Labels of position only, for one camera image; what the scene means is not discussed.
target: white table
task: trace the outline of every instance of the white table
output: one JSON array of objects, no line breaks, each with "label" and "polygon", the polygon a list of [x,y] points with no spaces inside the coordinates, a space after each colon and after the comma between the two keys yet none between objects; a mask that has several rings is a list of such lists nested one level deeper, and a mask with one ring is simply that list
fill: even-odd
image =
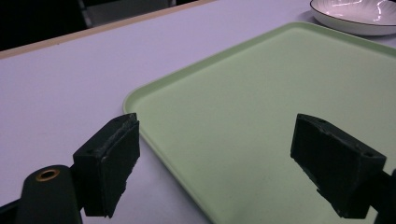
[{"label": "white table", "polygon": [[[285,23],[316,23],[309,0],[217,0],[183,8],[0,54],[0,205],[20,197],[33,171],[72,165],[72,154],[122,114],[129,91]],[[396,35],[370,39],[396,48]],[[60,44],[42,48],[53,43]],[[114,217],[83,219],[209,222],[144,141]]]}]

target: bowl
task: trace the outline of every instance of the bowl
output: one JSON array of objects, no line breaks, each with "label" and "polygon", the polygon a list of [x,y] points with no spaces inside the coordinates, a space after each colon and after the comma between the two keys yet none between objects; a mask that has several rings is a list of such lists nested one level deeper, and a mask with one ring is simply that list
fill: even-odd
[{"label": "bowl", "polygon": [[388,0],[312,0],[316,20],[353,35],[396,33],[396,2]]}]

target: tabletop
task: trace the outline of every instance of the tabletop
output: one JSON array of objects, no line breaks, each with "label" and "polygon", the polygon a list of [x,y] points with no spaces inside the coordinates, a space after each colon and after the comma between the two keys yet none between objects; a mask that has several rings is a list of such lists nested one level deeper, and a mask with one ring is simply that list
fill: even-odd
[{"label": "tabletop", "polygon": [[[309,0],[217,0],[150,15],[0,54],[0,205],[21,196],[33,171],[72,165],[73,153],[122,114],[130,91],[288,22],[318,24]],[[396,48],[396,35],[365,38]],[[210,223],[140,146],[114,217],[81,212],[84,223]]]}]

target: tray surface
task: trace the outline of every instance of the tray surface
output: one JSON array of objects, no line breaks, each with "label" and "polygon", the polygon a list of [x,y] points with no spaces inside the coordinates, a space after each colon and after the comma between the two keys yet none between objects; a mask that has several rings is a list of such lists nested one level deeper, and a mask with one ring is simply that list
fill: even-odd
[{"label": "tray surface", "polygon": [[396,168],[396,49],[295,22],[130,93],[140,132],[215,223],[341,219],[290,158],[297,113],[326,119]]}]

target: bowl rim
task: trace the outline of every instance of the bowl rim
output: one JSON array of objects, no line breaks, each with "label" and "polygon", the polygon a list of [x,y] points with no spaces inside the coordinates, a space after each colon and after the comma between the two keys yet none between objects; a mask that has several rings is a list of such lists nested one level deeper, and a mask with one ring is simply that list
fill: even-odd
[{"label": "bowl rim", "polygon": [[337,20],[340,20],[340,21],[348,21],[348,22],[357,23],[357,24],[362,24],[362,25],[381,26],[381,27],[396,27],[396,23],[395,23],[394,25],[371,24],[371,23],[366,23],[366,22],[361,22],[361,21],[349,21],[349,20],[345,20],[345,19],[338,18],[338,17],[334,17],[334,16],[328,15],[328,14],[323,13],[323,12],[317,10],[316,8],[314,8],[314,7],[312,6],[312,3],[313,3],[314,1],[318,1],[318,0],[311,0],[311,2],[309,3],[309,5],[311,6],[311,8],[314,9],[316,12],[318,12],[318,13],[324,15],[324,16],[327,16],[327,17],[331,17],[331,18],[334,18],[334,19],[337,19]]}]

